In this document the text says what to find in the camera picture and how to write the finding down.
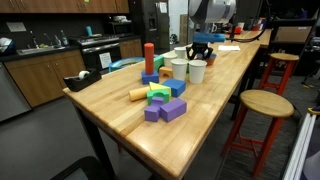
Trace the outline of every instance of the red cylinder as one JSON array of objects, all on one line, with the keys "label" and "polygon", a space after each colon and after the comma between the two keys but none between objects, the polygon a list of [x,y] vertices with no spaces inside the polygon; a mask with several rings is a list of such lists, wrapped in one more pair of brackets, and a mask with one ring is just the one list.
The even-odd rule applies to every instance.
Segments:
[{"label": "red cylinder", "polygon": [[154,45],[152,43],[144,44],[144,53],[146,74],[151,75],[153,74]]}]

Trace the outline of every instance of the wooden table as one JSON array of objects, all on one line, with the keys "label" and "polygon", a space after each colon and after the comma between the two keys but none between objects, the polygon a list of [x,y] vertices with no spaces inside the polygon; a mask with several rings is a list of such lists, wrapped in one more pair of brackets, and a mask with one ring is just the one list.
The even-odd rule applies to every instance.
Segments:
[{"label": "wooden table", "polygon": [[[235,35],[234,38],[236,39],[250,39],[255,36],[257,36],[261,31],[243,31],[241,34]],[[271,36],[271,29],[266,29],[265,32],[262,34],[262,36],[259,38],[259,40],[252,41],[249,44],[258,44],[260,45],[260,48],[267,49],[269,46]]]},{"label": "wooden table", "polygon": [[186,91],[180,98],[187,102],[187,112],[170,123],[162,119],[157,123],[145,121],[147,101],[129,100],[130,90],[143,87],[140,72],[144,62],[104,75],[80,92],[63,90],[76,107],[97,157],[111,178],[112,165],[97,127],[154,174],[164,179],[184,176],[260,47],[254,43],[237,45],[241,51],[216,51],[216,61],[207,67],[202,84],[186,80]]}]

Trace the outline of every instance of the foam block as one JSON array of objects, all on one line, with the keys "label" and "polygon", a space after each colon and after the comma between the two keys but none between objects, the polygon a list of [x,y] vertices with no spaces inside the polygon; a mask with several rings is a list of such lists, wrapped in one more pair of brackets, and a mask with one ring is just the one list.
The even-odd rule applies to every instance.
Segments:
[{"label": "foam block", "polygon": [[169,96],[171,97],[171,88],[170,87],[164,86],[161,84],[157,84],[157,83],[153,83],[153,82],[150,82],[149,86],[150,86],[150,90],[167,90],[169,93]]},{"label": "foam block", "polygon": [[150,91],[150,86],[134,89],[129,91],[129,96],[131,101],[136,101],[147,97],[147,92]]},{"label": "foam block", "polygon": [[166,122],[170,122],[186,112],[187,103],[179,98],[160,106],[160,117]]},{"label": "foam block", "polygon": [[144,44],[144,54],[145,54],[145,73],[147,75],[152,75],[153,64],[154,64],[154,45],[152,43]]},{"label": "foam block", "polygon": [[161,68],[159,69],[159,76],[160,76],[160,77],[173,78],[172,68],[170,68],[170,67],[161,67]]},{"label": "foam block", "polygon": [[147,75],[145,71],[141,72],[142,84],[149,84],[149,82],[159,82],[159,74],[156,70],[153,71],[153,74]]},{"label": "foam block", "polygon": [[162,85],[171,88],[172,97],[179,97],[186,90],[186,82],[177,79],[168,79]]},{"label": "foam block", "polygon": [[147,99],[148,99],[148,105],[151,105],[152,102],[152,98],[153,97],[161,97],[163,98],[163,102],[167,103],[169,102],[169,93],[167,90],[153,90],[153,91],[149,91],[147,92]]},{"label": "foam block", "polygon": [[151,100],[151,106],[159,107],[164,104],[164,99],[161,97],[153,97]]},{"label": "foam block", "polygon": [[154,61],[154,65],[153,65],[154,70],[156,71],[158,71],[159,68],[164,65],[164,57],[162,55],[155,57],[153,61]]},{"label": "foam block", "polygon": [[148,106],[144,110],[144,119],[146,121],[157,122],[160,117],[160,108],[156,106]]}]

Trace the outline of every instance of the bottle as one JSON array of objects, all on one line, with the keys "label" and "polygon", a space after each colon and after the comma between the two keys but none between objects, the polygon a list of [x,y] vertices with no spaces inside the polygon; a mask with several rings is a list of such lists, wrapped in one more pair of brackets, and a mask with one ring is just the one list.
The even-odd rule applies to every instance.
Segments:
[{"label": "bottle", "polygon": [[61,31],[61,35],[62,35],[62,44],[64,46],[68,46],[69,45],[69,41],[68,41],[68,38],[67,36],[64,34],[63,30],[60,30]]},{"label": "bottle", "polygon": [[58,46],[61,46],[61,41],[60,41],[60,39],[58,38],[58,36],[57,35],[54,35],[54,40],[56,41],[56,45],[58,45]]}]

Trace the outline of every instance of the kitchen counter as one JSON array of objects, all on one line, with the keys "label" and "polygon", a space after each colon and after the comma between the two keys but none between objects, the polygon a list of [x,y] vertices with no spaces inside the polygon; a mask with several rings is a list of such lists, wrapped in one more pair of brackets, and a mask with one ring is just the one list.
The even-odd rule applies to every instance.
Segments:
[{"label": "kitchen counter", "polygon": [[67,46],[64,49],[44,51],[44,52],[33,53],[33,54],[25,54],[25,55],[12,54],[12,55],[7,55],[7,56],[0,56],[0,62],[16,61],[16,60],[21,60],[21,59],[26,59],[26,58],[33,58],[33,57],[44,56],[44,55],[49,55],[49,54],[72,51],[72,50],[76,50],[76,49],[79,49],[79,46],[71,45],[71,46]]},{"label": "kitchen counter", "polygon": [[127,36],[127,37],[122,37],[119,39],[119,41],[128,41],[128,40],[132,40],[132,39],[140,39],[141,36],[139,35],[133,35],[133,36]]}]

